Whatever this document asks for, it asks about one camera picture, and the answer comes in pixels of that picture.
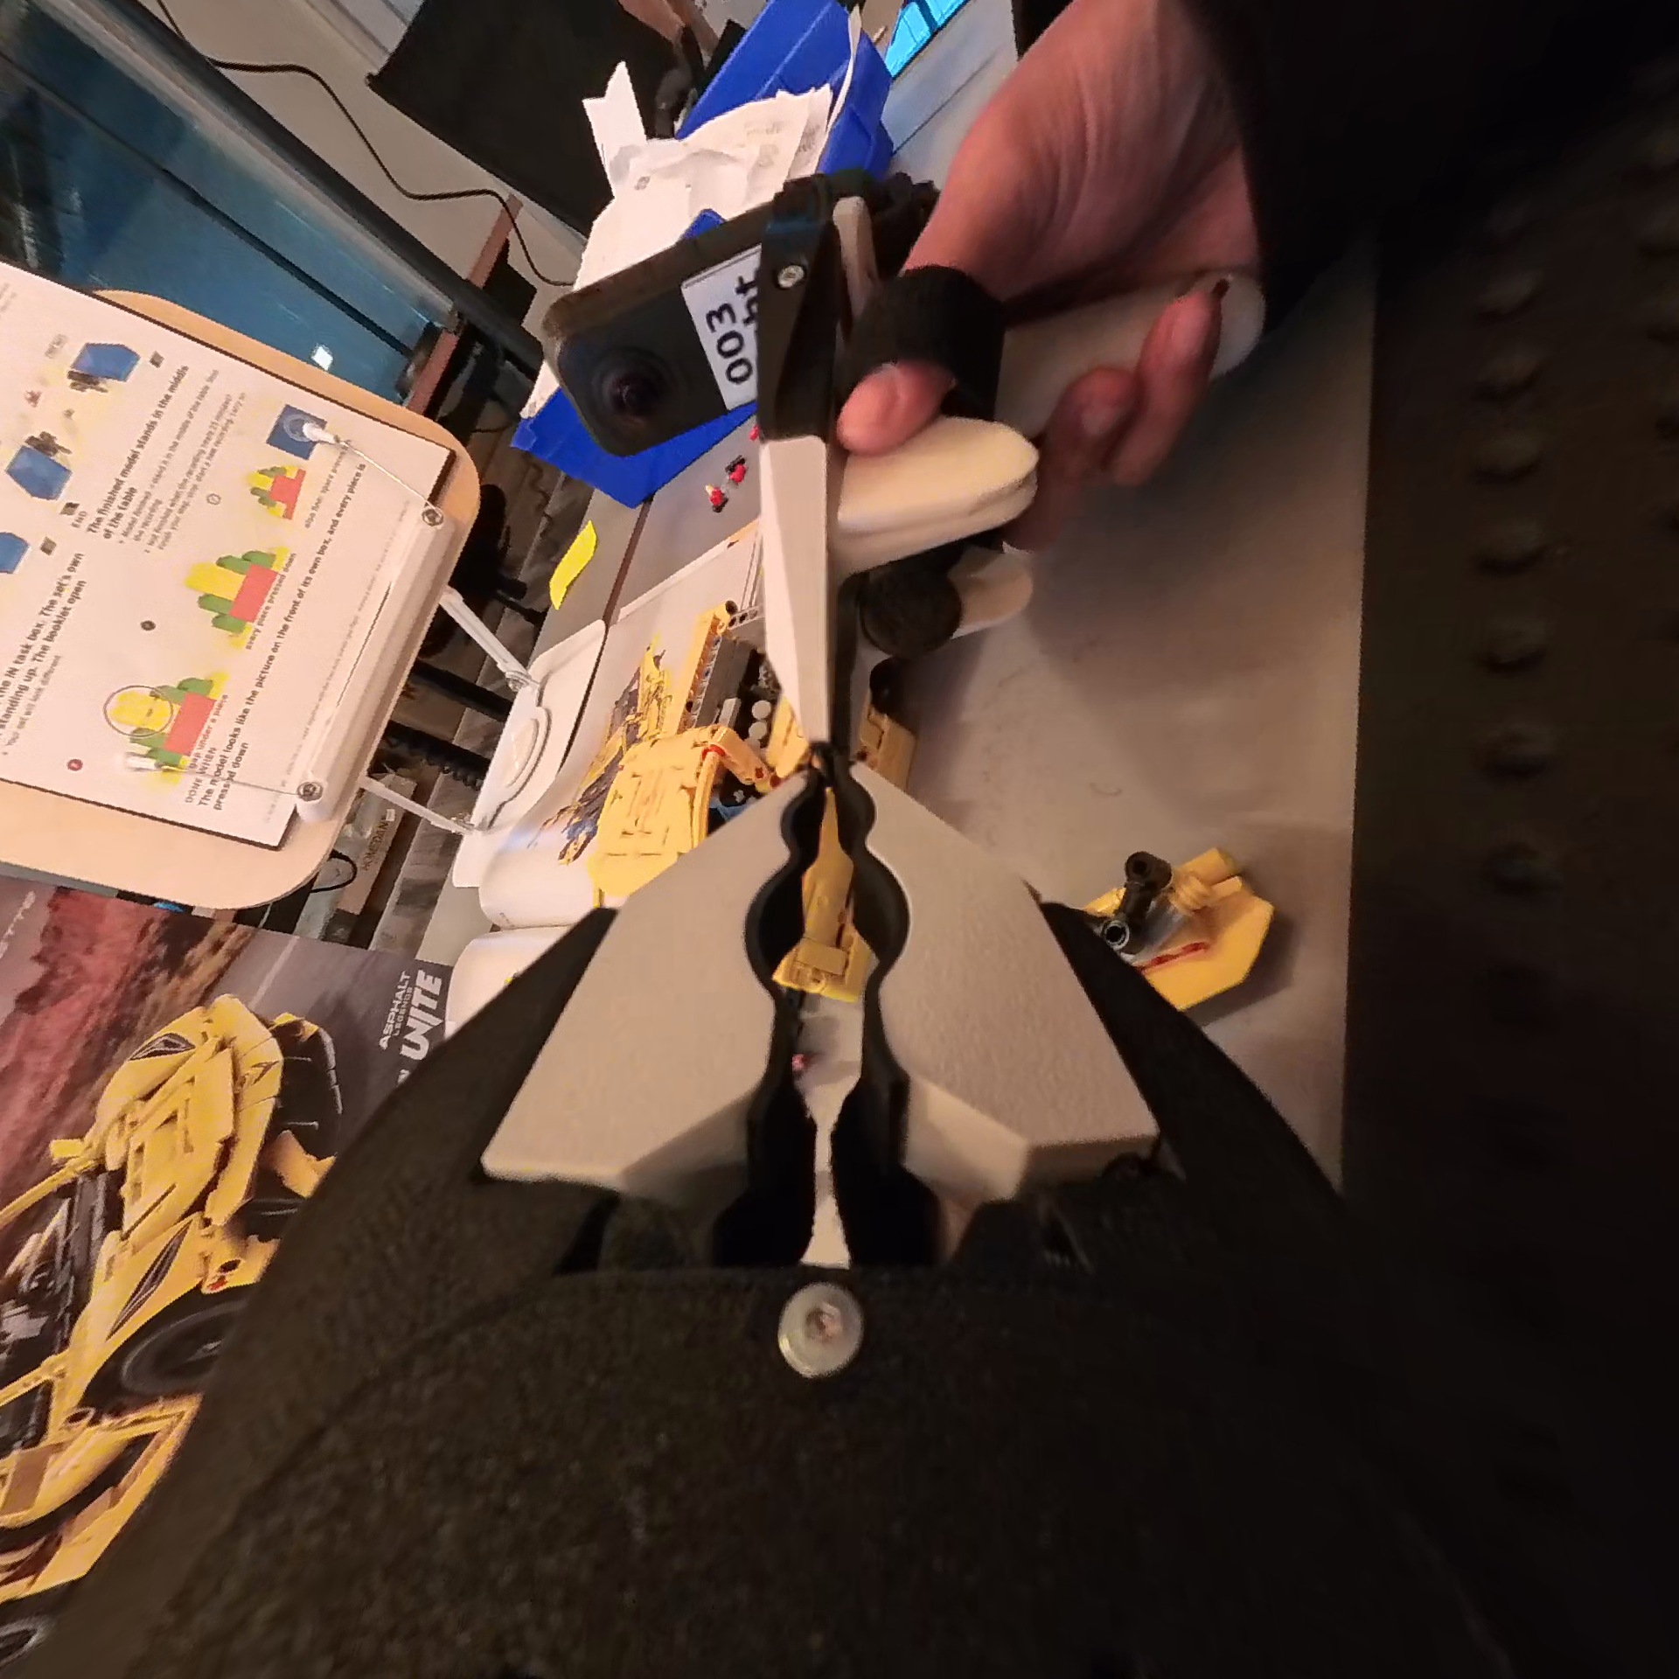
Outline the grey desk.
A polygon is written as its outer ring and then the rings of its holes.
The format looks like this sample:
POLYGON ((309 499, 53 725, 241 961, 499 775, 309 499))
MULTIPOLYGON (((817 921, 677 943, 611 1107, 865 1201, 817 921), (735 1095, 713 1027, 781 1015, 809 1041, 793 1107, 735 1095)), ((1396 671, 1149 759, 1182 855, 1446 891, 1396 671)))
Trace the grey desk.
MULTIPOLYGON (((1306 1095, 1306 1141, 1336 1157, 1344 1043, 1356 641, 1370 419, 1372 279, 1358 245, 1232 373, 1190 429, 1188 463, 1131 501, 1109 493, 1037 559, 1015 619, 913 661, 909 699, 929 735, 903 789, 1013 869, 1043 903, 1067 957, 1143 1093, 1143 1047, 1166 1027, 1224 1065, 1206 1037, 1117 955, 1081 905, 1117 885, 1121 853, 1170 861, 1220 843, 1280 911, 1256 979, 1214 999, 1236 1013, 1234 1067, 1262 1093, 1306 1095)), ((775 995, 769 1065, 747 1109, 749 1171, 841 1185, 841 1149, 791 1071, 801 1003, 767 965, 801 921, 823 819, 787 821, 793 873, 747 917, 775 995)), ((523 977, 443 1045, 477 1101, 467 1165, 483 1149, 595 953, 611 913, 591 909, 523 977)), ((1164 1143, 1164 1097, 1143 1099, 1164 1143)))

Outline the yellow brick car model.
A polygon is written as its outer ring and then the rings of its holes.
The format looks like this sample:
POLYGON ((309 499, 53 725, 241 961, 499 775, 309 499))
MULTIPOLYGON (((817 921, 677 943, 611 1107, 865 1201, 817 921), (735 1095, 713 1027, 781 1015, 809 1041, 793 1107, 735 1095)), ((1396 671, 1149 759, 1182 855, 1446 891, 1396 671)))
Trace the yellow brick car model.
MULTIPOLYGON (((807 765, 761 627, 759 611, 723 599, 697 613, 679 663, 661 641, 643 649, 559 821, 559 859, 585 863, 597 907, 635 893, 807 765)), ((917 735, 899 717, 899 675, 893 659, 873 669, 853 759, 905 789, 917 735)), ((803 935, 775 971, 785 989, 861 999, 871 951, 853 923, 851 881, 829 795, 803 871, 803 935)))

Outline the black monitor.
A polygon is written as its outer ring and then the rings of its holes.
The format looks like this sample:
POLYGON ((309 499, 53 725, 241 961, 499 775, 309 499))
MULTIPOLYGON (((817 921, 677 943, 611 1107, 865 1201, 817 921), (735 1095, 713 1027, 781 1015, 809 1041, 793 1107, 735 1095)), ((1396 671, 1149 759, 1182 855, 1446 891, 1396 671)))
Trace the black monitor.
POLYGON ((583 101, 625 67, 647 131, 699 45, 615 1, 425 1, 365 81, 373 95, 585 235, 611 199, 583 101))

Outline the white document stand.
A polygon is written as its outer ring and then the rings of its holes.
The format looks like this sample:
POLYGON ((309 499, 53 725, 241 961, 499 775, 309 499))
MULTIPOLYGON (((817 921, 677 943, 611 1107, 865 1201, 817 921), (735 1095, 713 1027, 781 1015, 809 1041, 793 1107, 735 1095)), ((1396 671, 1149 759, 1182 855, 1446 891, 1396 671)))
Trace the white document stand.
POLYGON ((285 797, 301 823, 339 823, 351 801, 365 791, 451 833, 487 833, 505 821, 503 809, 527 785, 545 783, 557 773, 595 681, 605 619, 521 661, 447 577, 465 549, 465 527, 433 495, 403 479, 397 487, 405 509, 369 585, 369 607, 353 621, 351 659, 321 691, 319 715, 307 725, 295 765, 285 777, 285 797), (461 821, 399 797, 369 769, 409 679, 441 683, 467 707, 493 705, 493 697, 479 695, 471 683, 449 673, 433 673, 421 659, 421 641, 435 615, 449 619, 475 643, 509 689, 495 755, 477 781, 473 813, 461 821))

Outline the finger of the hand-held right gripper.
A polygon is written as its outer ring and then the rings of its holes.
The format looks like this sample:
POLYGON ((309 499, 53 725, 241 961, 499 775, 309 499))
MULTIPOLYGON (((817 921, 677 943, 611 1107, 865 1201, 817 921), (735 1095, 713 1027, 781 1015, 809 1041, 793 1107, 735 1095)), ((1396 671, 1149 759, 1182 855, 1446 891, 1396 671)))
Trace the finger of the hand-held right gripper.
POLYGON ((813 747, 833 743, 829 445, 817 433, 761 443, 765 655, 813 747))

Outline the open instruction booklet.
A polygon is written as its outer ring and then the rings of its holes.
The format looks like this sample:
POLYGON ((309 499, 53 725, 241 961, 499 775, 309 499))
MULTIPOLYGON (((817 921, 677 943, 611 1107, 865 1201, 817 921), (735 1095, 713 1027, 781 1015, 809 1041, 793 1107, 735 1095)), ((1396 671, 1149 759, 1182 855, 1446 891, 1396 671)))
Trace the open instruction booklet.
POLYGON ((585 781, 613 705, 637 671, 643 649, 661 641, 665 659, 679 665, 697 613, 723 599, 761 613, 759 647, 765 653, 763 561, 755 519, 621 605, 615 615, 603 615, 599 663, 557 773, 545 783, 527 785, 503 809, 501 825, 459 839, 451 879, 459 889, 475 893, 489 931, 473 937, 453 959, 443 1035, 457 1033, 591 909, 617 909, 623 903, 625 897, 607 899, 597 907, 585 863, 559 859, 559 821, 585 781))

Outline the black perforated chair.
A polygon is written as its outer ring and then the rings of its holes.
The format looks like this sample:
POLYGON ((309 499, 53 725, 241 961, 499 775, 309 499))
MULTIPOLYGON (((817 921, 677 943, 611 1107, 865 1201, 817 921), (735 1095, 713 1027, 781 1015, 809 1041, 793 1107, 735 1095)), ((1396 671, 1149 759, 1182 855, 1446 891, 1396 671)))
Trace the black perforated chair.
POLYGON ((1384 237, 1344 1185, 1544 1674, 1674 1674, 1674 87, 1384 237))

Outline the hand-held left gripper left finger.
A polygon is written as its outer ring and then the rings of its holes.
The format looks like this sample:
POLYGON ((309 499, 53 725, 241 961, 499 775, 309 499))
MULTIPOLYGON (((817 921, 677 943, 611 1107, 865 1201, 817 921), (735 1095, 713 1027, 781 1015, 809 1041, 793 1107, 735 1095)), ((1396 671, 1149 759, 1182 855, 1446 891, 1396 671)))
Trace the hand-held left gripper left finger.
POLYGON ((747 1113, 777 999, 749 913, 793 873, 795 773, 611 913, 595 953, 481 1153, 487 1177, 575 1183, 701 1223, 747 1185, 747 1113))

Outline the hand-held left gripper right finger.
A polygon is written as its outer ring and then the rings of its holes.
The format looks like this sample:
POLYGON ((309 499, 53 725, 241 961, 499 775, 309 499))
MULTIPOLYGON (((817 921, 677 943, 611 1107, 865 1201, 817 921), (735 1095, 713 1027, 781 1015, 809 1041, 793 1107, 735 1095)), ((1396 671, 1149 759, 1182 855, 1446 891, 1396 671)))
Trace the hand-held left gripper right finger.
POLYGON ((835 809, 873 953, 835 1137, 865 1181, 977 1207, 1152 1153, 1160 1127, 1027 883, 873 769, 835 809))

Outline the blue plastic bin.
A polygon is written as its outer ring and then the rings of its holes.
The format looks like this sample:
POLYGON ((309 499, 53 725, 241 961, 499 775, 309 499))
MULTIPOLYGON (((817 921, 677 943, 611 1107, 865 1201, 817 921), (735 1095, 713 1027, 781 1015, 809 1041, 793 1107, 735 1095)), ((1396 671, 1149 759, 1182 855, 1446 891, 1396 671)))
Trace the blue plastic bin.
MULTIPOLYGON (((851 43, 841 3, 767 1, 699 93, 679 133, 687 137, 751 99, 827 91, 831 127, 817 159, 819 169, 859 169, 885 177, 893 155, 885 125, 889 89, 889 63, 873 43, 851 43)), ((549 383, 531 391, 531 401, 513 431, 513 447, 587 489, 633 507, 653 497, 751 415, 751 403, 743 401, 655 447, 613 455, 587 433, 565 391, 549 383)))

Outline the printed paper sheet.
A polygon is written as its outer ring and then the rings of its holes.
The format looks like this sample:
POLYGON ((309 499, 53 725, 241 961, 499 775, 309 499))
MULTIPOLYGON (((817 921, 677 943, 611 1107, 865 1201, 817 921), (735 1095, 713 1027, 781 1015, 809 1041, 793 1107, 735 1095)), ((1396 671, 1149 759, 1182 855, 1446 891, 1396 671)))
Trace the printed paper sheet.
POLYGON ((3 787, 281 847, 353 775, 451 455, 3 265, 3 787))

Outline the person's right forearm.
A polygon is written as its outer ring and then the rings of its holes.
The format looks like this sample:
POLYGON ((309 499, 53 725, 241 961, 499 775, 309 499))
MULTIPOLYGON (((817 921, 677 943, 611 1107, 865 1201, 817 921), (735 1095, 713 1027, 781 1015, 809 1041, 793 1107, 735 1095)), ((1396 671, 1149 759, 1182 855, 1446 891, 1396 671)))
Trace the person's right forearm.
POLYGON ((1186 3, 1240 135, 1266 321, 1346 243, 1674 51, 1674 1, 1186 3))

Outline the yellow brick subassembly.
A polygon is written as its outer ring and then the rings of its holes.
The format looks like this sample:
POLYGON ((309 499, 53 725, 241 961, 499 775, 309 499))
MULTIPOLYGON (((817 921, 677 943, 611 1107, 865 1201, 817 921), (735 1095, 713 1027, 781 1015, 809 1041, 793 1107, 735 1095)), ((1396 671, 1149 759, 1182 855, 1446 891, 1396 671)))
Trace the yellow brick subassembly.
POLYGON ((1113 955, 1182 1013, 1242 985, 1272 923, 1272 903, 1250 891, 1220 847, 1176 865, 1133 851, 1121 881, 1081 913, 1113 955))

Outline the person's right hand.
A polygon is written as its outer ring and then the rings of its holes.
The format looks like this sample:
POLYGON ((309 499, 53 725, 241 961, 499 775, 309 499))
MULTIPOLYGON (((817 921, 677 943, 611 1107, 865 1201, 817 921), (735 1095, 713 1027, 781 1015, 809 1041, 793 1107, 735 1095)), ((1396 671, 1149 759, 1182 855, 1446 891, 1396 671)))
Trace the person's right hand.
MULTIPOLYGON (((965 273, 999 303, 1085 301, 1256 267, 1238 121, 1190 3, 1075 1, 1041 31, 957 147, 903 263, 965 273)), ((1083 491, 1135 487, 1210 385, 1220 303, 1152 321, 1135 369, 1067 383, 1037 439, 1037 493, 1009 541, 1045 549, 1083 491)))

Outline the white paper bags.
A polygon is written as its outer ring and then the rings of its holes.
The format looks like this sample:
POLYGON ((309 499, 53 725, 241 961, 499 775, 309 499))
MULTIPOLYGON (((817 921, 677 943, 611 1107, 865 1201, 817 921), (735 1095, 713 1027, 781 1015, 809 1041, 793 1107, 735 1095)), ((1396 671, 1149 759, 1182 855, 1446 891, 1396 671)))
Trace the white paper bags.
POLYGON ((581 289, 679 241, 703 213, 723 219, 767 203, 793 177, 815 171, 855 75, 863 35, 851 29, 837 91, 775 91, 701 123, 689 137, 647 137, 625 65, 581 107, 611 199, 579 255, 581 289))

